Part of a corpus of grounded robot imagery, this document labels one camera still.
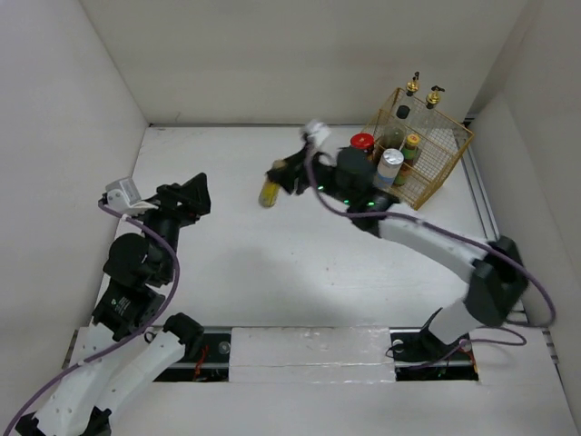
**wire mesh basket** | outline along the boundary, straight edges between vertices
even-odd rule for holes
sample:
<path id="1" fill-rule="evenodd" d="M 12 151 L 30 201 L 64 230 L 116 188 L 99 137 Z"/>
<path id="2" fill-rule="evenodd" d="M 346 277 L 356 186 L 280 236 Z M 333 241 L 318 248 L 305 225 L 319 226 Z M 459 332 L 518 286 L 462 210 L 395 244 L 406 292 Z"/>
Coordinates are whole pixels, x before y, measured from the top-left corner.
<path id="1" fill-rule="evenodd" d="M 390 121 L 395 120 L 392 109 L 398 107 L 397 103 L 404 94 L 403 89 L 397 88 L 363 129 L 364 133 L 373 135 L 374 153 L 383 153 L 383 131 Z M 414 107 L 410 109 L 408 117 L 397 122 L 405 125 L 407 134 L 419 135 L 419 158 L 412 166 L 402 165 L 402 168 L 409 169 L 409 176 L 405 184 L 392 186 L 389 191 L 417 210 L 448 178 L 474 134 L 437 110 L 431 116 L 433 123 L 429 129 L 419 129 L 414 125 L 414 119 L 418 120 L 428 112 L 426 104 L 414 97 Z"/>

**red lid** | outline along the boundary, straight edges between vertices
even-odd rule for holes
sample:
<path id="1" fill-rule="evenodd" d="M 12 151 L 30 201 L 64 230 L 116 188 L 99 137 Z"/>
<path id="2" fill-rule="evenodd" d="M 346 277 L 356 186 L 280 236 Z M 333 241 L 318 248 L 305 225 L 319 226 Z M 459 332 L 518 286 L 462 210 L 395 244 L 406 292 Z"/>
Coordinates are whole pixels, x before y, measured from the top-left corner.
<path id="1" fill-rule="evenodd" d="M 367 150 L 373 146 L 372 134 L 356 134 L 351 138 L 351 147 Z"/>

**yellow cylinder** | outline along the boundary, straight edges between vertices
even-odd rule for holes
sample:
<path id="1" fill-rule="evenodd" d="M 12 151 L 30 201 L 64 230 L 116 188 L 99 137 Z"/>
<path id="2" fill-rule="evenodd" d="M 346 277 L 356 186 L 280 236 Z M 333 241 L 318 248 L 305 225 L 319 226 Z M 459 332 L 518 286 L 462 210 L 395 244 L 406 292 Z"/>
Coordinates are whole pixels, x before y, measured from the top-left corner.
<path id="1" fill-rule="evenodd" d="M 273 170 L 279 170 L 284 168 L 286 163 L 282 160 L 276 160 L 272 163 Z M 261 194 L 258 197 L 258 203 L 262 207 L 272 207 L 276 204 L 276 199 L 279 196 L 279 190 L 281 186 L 277 183 L 271 182 L 269 180 L 269 176 L 266 176 L 266 180 L 264 181 L 264 185 L 261 189 Z"/>

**small bottle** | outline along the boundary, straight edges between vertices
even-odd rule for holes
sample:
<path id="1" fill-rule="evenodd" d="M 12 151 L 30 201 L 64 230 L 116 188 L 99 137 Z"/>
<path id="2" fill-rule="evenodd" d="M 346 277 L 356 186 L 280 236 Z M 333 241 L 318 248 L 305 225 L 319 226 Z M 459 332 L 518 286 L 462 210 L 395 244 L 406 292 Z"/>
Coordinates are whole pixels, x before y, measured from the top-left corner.
<path id="1" fill-rule="evenodd" d="M 419 89 L 419 71 L 417 71 L 414 76 L 406 84 L 406 93 L 403 94 L 398 102 L 398 105 L 394 105 L 395 113 L 392 113 L 395 117 L 400 120 L 407 120 L 409 123 L 409 115 L 413 112 L 414 108 L 414 94 Z"/>
<path id="2" fill-rule="evenodd" d="M 286 162 L 283 160 L 276 160 L 272 163 L 272 169 L 278 170 L 284 168 L 286 166 Z M 264 181 L 264 185 L 261 189 L 261 194 L 258 197 L 258 203 L 262 207 L 272 207 L 276 203 L 276 199 L 279 196 L 279 190 L 281 186 L 275 182 L 271 182 L 269 180 L 269 176 L 266 176 L 266 180 Z"/>
<path id="3" fill-rule="evenodd" d="M 426 96 L 426 109 L 422 111 L 415 122 L 416 130 L 425 136 L 436 126 L 436 121 L 438 120 L 436 106 L 440 100 L 439 93 L 444 91 L 446 91 L 444 88 L 440 88 L 437 85 L 432 86 L 432 92 Z"/>
<path id="4" fill-rule="evenodd" d="M 382 137 L 382 150 L 374 156 L 374 162 L 379 162 L 384 150 L 396 148 L 399 150 L 404 140 L 408 128 L 406 124 L 411 124 L 411 113 L 414 108 L 414 94 L 419 89 L 419 72 L 416 72 L 411 81 L 406 85 L 406 93 L 394 104 L 391 116 L 385 126 Z"/>
<path id="5" fill-rule="evenodd" d="M 402 164 L 403 154 L 400 150 L 390 148 L 383 152 L 379 160 L 378 171 L 373 178 L 373 185 L 381 191 L 388 193 Z"/>
<path id="6" fill-rule="evenodd" d="M 403 186 L 406 184 L 409 175 L 411 174 L 411 167 L 414 164 L 414 159 L 416 158 L 419 144 L 419 136 L 416 134 L 409 134 L 406 138 L 406 143 L 401 147 L 401 153 L 403 154 L 404 161 L 403 165 L 399 169 L 398 175 L 396 176 L 393 184 L 395 186 Z"/>

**white table surface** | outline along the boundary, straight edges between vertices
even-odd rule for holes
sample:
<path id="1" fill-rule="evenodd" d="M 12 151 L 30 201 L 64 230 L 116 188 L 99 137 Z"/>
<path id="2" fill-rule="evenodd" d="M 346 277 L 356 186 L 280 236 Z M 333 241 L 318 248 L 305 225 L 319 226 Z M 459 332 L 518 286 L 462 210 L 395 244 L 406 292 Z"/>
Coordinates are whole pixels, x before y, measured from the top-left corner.
<path id="1" fill-rule="evenodd" d="M 348 144 L 358 130 L 334 128 L 325 148 Z M 356 230 L 310 192 L 281 193 L 273 208 L 260 208 L 264 172 L 299 147 L 294 127 L 147 131 L 133 173 L 142 196 L 206 172 L 212 198 L 212 213 L 182 230 L 182 280 L 168 316 L 186 312 L 204 325 L 225 326 L 420 326 L 463 294 L 466 285 L 454 274 Z M 421 211 L 434 223 L 483 235 L 461 166 Z M 122 223 L 118 234 L 129 230 Z M 260 371 L 229 383 L 154 383 L 114 431 L 577 435 L 542 334 L 525 334 L 529 345 L 520 349 L 475 347 L 480 382 L 394 382 L 393 365 L 384 359 L 377 383 L 260 382 Z M 235 347 L 231 358 L 241 362 Z M 262 360 L 257 366 L 268 367 L 269 359 Z"/>

